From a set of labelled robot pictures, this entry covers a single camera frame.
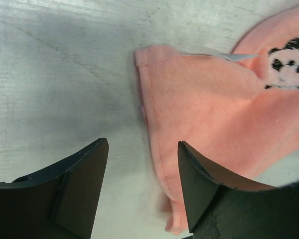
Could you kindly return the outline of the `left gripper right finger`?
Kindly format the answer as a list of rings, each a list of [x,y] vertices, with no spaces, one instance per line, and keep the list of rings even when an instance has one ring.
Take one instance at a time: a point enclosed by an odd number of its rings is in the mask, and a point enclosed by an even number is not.
[[[299,181],[259,183],[178,143],[178,167],[192,239],[299,239]]]

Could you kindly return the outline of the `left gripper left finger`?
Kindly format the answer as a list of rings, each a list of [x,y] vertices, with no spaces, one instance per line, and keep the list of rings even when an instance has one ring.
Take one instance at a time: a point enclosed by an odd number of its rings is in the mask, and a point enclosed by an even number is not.
[[[0,239],[89,239],[107,165],[100,138],[10,183],[0,182]]]

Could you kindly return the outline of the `pink towel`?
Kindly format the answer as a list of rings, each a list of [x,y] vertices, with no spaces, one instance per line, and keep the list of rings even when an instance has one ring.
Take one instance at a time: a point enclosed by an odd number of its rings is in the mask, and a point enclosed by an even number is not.
[[[252,58],[166,45],[135,51],[152,160],[171,209],[165,229],[176,235],[188,229],[179,141],[248,178],[299,149],[299,5],[256,25],[233,52]]]

